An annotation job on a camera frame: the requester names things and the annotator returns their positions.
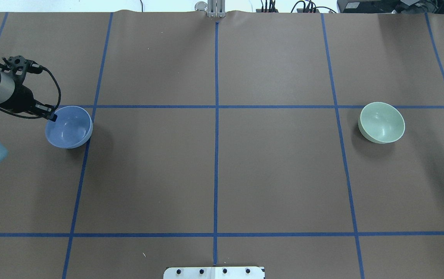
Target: white metal plate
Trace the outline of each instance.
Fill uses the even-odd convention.
[[[265,279],[265,268],[264,267],[167,268],[167,270],[165,270],[165,272],[163,273],[163,279]]]

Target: white label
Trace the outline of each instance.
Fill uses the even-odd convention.
[[[356,9],[360,5],[359,2],[347,3],[346,9]]]

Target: cable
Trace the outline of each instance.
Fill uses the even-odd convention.
[[[4,113],[6,113],[6,114],[8,114],[8,115],[11,115],[11,116],[15,116],[15,117],[18,117],[18,118],[24,118],[24,119],[38,119],[38,118],[42,118],[43,116],[46,116],[46,115],[48,115],[48,114],[50,114],[50,113],[53,113],[55,110],[57,110],[57,108],[60,106],[60,101],[61,101],[61,99],[62,99],[62,91],[60,90],[60,86],[58,86],[58,83],[57,83],[57,80],[55,79],[55,77],[53,76],[53,74],[50,72],[50,70],[48,70],[46,67],[43,67],[43,66],[41,66],[41,69],[43,69],[43,71],[45,71],[45,72],[47,72],[49,75],[50,75],[50,77],[51,77],[51,79],[53,79],[53,81],[54,81],[54,83],[55,83],[55,86],[57,87],[57,90],[58,90],[58,101],[57,101],[57,105],[49,112],[49,113],[47,113],[47,114],[45,114],[45,115],[41,115],[41,116],[25,116],[25,115],[19,115],[19,114],[15,114],[15,113],[13,113],[13,112],[10,112],[10,111],[8,111],[8,110],[5,110],[5,109],[3,109],[3,108],[0,108],[0,111],[1,112],[4,112]]]
[[[320,7],[315,7],[314,9],[316,10],[316,9],[318,9],[318,8],[325,8],[325,9],[329,9],[329,10],[331,10],[334,14],[336,14],[337,12],[336,11],[334,11],[333,9],[331,9],[331,8],[329,8],[329,7],[323,7],[323,6],[320,6]]]
[[[303,0],[300,0],[294,4],[294,7],[292,7],[291,13],[294,11],[294,8],[301,2],[303,3],[303,9],[306,9],[306,2],[304,2]]]

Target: gray tabletop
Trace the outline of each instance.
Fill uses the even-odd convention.
[[[0,113],[0,278],[444,278],[444,15],[0,14],[15,55],[94,131]],[[374,101],[399,141],[361,136]]]

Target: blue bowl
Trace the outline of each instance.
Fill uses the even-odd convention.
[[[55,112],[56,122],[48,120],[46,139],[58,148],[78,148],[86,143],[93,132],[91,116],[82,107],[67,106]]]

